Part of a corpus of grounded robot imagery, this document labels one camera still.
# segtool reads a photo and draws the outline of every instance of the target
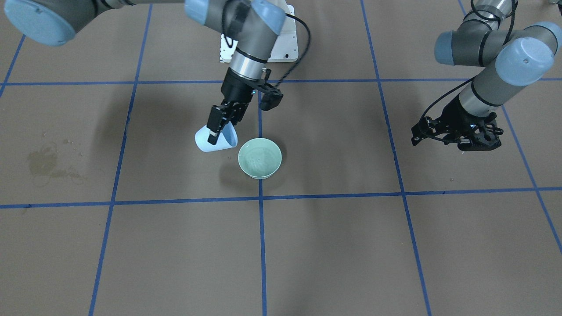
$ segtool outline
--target light blue joint cap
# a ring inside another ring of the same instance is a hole
[[[453,31],[439,35],[435,42],[435,60],[444,65],[455,66],[453,60]]]
[[[275,34],[281,34],[286,17],[283,9],[266,0],[252,1],[252,8]]]
[[[496,57],[496,71],[500,78],[518,87],[539,80],[554,64],[550,48],[536,38],[518,38]]]
[[[185,0],[185,13],[201,25],[207,21],[209,0]]]
[[[20,32],[41,44],[60,46],[76,36],[65,19],[33,1],[6,0],[4,12]]]
[[[554,33],[554,36],[556,37],[556,41],[558,42],[558,49],[556,50],[558,52],[560,50],[560,47],[562,47],[562,29],[556,23],[547,22],[547,21],[538,22],[531,26],[536,26],[536,25],[547,28]]]

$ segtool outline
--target black cable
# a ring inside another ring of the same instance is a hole
[[[447,140],[445,140],[445,139],[443,139],[443,138],[438,138],[438,137],[435,137],[435,136],[426,134],[425,131],[422,129],[422,122],[424,121],[425,115],[427,114],[427,112],[429,112],[429,110],[431,110],[431,108],[432,108],[434,105],[436,105],[437,103],[439,103],[439,101],[441,101],[441,100],[443,100],[444,98],[446,98],[449,94],[453,93],[454,91],[457,91],[458,89],[462,88],[463,86],[465,86],[466,84],[468,84],[469,82],[471,82],[472,80],[474,80],[474,78],[476,78],[476,76],[474,76],[474,77],[468,79],[467,81],[465,81],[465,82],[459,84],[459,85],[456,86],[455,88],[449,90],[449,92],[447,92],[447,93],[445,93],[444,95],[440,96],[439,99],[435,100],[433,103],[431,103],[430,106],[428,106],[427,109],[425,109],[425,111],[423,112],[422,116],[420,117],[419,124],[418,124],[418,128],[419,128],[419,130],[420,130],[420,132],[421,132],[421,134],[422,134],[423,136],[425,136],[425,137],[427,137],[427,138],[435,139],[436,141],[440,141],[440,142],[443,142],[443,143],[457,143],[457,144],[460,144],[460,141],[459,141],[458,139],[447,139]]]
[[[230,39],[230,43],[228,42],[228,38],[226,37],[226,30],[224,28],[224,25],[226,24],[226,7],[228,6],[228,4],[230,4],[230,2],[233,2],[234,0],[226,0],[226,2],[224,3],[223,6],[223,15],[222,15],[222,21],[221,21],[221,28],[223,31],[223,35],[224,35],[224,42],[226,42],[226,45],[228,46],[228,48],[232,48],[234,46],[234,39]]]
[[[470,0],[470,8],[472,9],[472,12],[474,12],[474,14],[476,14],[476,16],[478,16],[482,20],[501,22],[501,19],[499,17],[485,17],[481,15],[480,12],[476,10],[476,6],[474,5],[474,0]]]
[[[301,63],[302,59],[305,58],[306,53],[308,53],[309,48],[310,48],[310,40],[312,40],[312,36],[310,35],[309,26],[306,25],[306,23],[305,23],[303,20],[297,18],[297,17],[294,16],[294,15],[290,15],[290,14],[288,14],[288,13],[286,13],[285,15],[287,15],[287,17],[290,17],[290,18],[294,19],[295,21],[299,22],[300,24],[302,24],[302,26],[304,26],[305,29],[306,29],[306,32],[307,32],[307,34],[308,34],[308,36],[309,36],[309,39],[308,39],[308,41],[306,42],[306,47],[305,47],[305,50],[303,51],[302,55],[297,59],[296,62],[294,62],[294,64],[291,66],[291,68],[289,68],[289,70],[287,70],[287,72],[286,72],[286,73],[281,77],[281,79],[277,82],[277,84],[275,85],[276,88],[279,87],[279,85],[280,85],[283,81],[285,81],[285,78],[287,78],[287,76],[298,66],[298,64]]]
[[[482,20],[497,21],[498,23],[501,22],[501,19],[499,17],[485,17],[481,15],[480,12],[476,10],[476,6],[474,5],[474,0],[470,0],[470,8],[472,9],[472,12],[474,12],[474,14],[476,14],[476,16],[478,16]],[[513,31],[513,26],[515,25],[515,9],[517,9],[517,4],[515,3],[515,0],[511,0],[511,13],[505,16],[506,19],[508,17],[511,17],[511,21],[509,23],[509,30],[507,31],[507,35],[502,45],[507,44],[509,42],[509,38],[511,37],[511,32]]]
[[[509,22],[509,30],[507,31],[507,34],[505,35],[505,40],[503,45],[507,44],[509,42],[509,38],[511,37],[511,32],[513,31],[513,26],[515,25],[515,0],[511,0],[511,21]]]

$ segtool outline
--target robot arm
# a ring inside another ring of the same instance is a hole
[[[60,46],[101,13],[142,3],[182,3],[200,24],[238,41],[221,92],[224,99],[211,109],[208,142],[215,145],[223,127],[242,120],[254,90],[264,93],[262,110],[279,105],[283,95],[267,83],[265,69],[285,22],[285,11],[266,0],[6,0],[10,22],[31,39]]]
[[[443,33],[435,46],[436,60],[448,65],[484,66],[433,120],[424,117],[411,129],[415,146],[425,138],[445,134],[445,144],[463,151],[494,150],[503,130],[495,110],[526,86],[540,79],[562,46],[562,29],[539,22],[524,30],[499,31],[511,12],[511,0],[480,0],[457,31]]]

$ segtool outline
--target green bowl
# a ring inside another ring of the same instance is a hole
[[[238,152],[242,171],[254,179],[267,179],[281,166],[281,150],[266,138],[250,139]]]

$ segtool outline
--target plastic cup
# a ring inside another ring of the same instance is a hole
[[[231,122],[224,126],[223,131],[219,135],[216,145],[211,145],[207,141],[209,138],[209,128],[205,125],[195,133],[195,143],[201,151],[210,152],[223,149],[234,148],[238,145],[238,136]]]

